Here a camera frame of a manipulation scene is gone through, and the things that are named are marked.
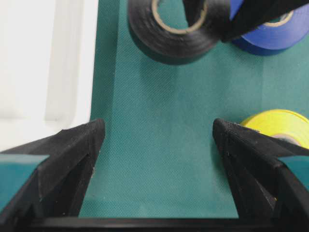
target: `blue electrical tape roll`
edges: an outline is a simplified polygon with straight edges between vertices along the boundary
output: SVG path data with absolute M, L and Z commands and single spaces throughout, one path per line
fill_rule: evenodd
M 239 8 L 238 1 L 231 1 L 231 4 L 237 4 L 234 8 Z M 251 54 L 270 56 L 292 47 L 308 32 L 309 4 L 288 13 L 280 22 L 259 26 L 258 29 L 242 35 L 233 43 Z

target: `black tape strip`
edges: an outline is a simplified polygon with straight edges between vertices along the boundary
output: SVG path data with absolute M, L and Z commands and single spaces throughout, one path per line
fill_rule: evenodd
M 235 17 L 226 26 L 222 41 L 237 38 L 307 3 L 309 0 L 244 0 Z
M 200 16 L 205 2 L 207 13 L 201 27 L 189 33 L 177 34 L 164 29 L 155 19 L 153 0 L 129 0 L 130 32 L 135 44 L 146 55 L 163 63 L 183 64 L 200 58 L 220 40 L 230 11 L 229 1 L 198 0 L 199 7 L 194 7 L 199 13 L 195 15 Z

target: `green fabric surface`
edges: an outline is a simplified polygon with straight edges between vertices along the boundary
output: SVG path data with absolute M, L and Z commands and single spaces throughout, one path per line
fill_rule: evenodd
M 309 116 L 309 37 L 272 57 L 218 43 L 169 66 L 135 46 L 126 4 L 99 2 L 91 118 L 106 138 L 80 216 L 236 218 L 212 123 L 274 108 Z
M 294 173 L 298 180 L 309 191 L 309 157 L 308 156 L 290 156 L 279 158 L 280 161 Z
M 0 154 L 0 211 L 25 184 L 37 166 L 47 158 L 48 155 Z

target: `electrical tape roll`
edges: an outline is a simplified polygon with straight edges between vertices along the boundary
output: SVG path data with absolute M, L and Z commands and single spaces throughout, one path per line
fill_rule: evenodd
M 130 33 L 152 59 L 183 64 L 200 58 L 220 40 L 229 21 L 229 1 L 201 0 L 197 22 L 179 30 L 165 25 L 157 12 L 159 0 L 129 0 Z
M 309 32 L 309 4 L 290 13 L 277 23 L 265 23 L 233 43 L 254 55 L 279 54 L 303 39 Z
M 265 111 L 247 118 L 241 125 L 309 149 L 309 120 L 293 111 Z

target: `black electrical tape roll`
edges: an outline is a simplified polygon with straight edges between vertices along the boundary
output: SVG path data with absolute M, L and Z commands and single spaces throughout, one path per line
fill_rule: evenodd
M 228 25 L 229 1 L 198 0 L 198 20 L 184 30 L 172 29 L 162 22 L 157 12 L 159 2 L 160 0 L 128 1 L 132 38 L 154 60 L 183 64 L 200 58 L 215 46 Z

